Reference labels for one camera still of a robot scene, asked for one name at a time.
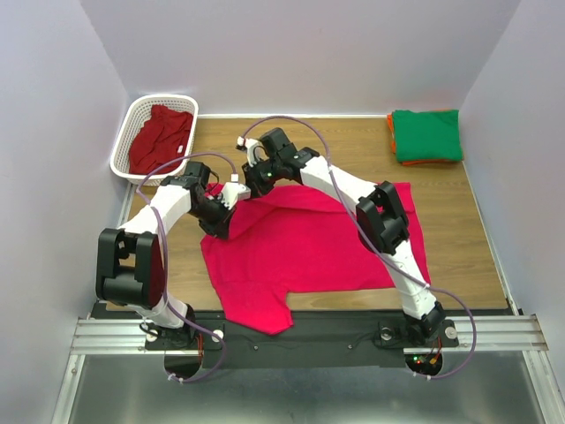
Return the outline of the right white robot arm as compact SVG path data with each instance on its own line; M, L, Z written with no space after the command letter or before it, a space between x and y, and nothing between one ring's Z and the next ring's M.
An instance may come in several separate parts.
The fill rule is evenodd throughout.
M285 179L341 202L365 249L379 256L400 293L410 343L425 345L437 337L446 313L414 257L409 219L393 184L365 181L334 166L328 155L298 149L280 128L257 140L240 136L237 149L246 152L243 171L252 196L269 193Z

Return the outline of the bright pink t shirt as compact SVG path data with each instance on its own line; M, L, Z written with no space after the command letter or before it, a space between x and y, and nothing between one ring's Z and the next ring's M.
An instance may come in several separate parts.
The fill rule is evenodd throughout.
M206 236L200 246L227 319L268 335L292 327L290 292L394 285L382 261L361 243L343 205L301 185L278 186L238 203L228 239Z

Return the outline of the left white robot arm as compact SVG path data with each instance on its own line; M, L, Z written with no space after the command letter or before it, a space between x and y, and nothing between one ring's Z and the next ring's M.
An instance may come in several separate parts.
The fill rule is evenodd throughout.
M164 243L177 221L190 215L209 236L226 239L239 200L249 190L237 175L224 185L210 187L211 169L190 162L183 174L168 176L153 198L132 219L98 238L96 295L129 307L145 319L141 330L147 340L159 339L178 348L201 340L193 309L169 295Z

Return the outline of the dark red t shirt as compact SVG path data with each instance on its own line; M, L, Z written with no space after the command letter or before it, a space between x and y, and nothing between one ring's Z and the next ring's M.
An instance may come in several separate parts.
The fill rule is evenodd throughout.
M153 105L129 150L129 172L146 175L183 155L192 132L193 114Z

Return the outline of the white perforated plastic basket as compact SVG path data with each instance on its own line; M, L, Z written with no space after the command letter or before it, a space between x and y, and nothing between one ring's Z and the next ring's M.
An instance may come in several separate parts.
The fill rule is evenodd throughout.
M112 172L116 176L126 179L134 186L158 186L167 176L182 174L185 170L186 164L188 163L188 160L184 159L174 170L164 174L153 175L146 183L142 182L145 177L144 175L132 174L129 172L130 148L143 125L149 118L151 118L151 109L154 105L162 105L176 112L188 112L192 114L190 134L182 153L184 155L188 155L192 152L193 139L200 108L198 102L188 95L152 94L139 97L131 103L125 114L109 159L109 167Z

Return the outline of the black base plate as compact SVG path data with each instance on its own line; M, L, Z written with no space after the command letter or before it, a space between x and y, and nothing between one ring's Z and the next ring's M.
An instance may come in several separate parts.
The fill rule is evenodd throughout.
M192 364L204 368L404 367L407 350L427 353L458 345L453 321L446 319L425 335L399 310L294 312L292 327L274 336L230 322L218 312L192 317L218 338L188 326L165 329L142 323L146 349L164 351L168 359L194 351Z

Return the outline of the aluminium frame rail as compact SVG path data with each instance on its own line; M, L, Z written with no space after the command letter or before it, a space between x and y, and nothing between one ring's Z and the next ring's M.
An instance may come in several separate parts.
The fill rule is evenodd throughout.
M96 300L80 317L72 333L69 357L51 421L69 423L77 403L83 368L89 356L128 355L144 352L143 335L136 325L140 318L123 308Z

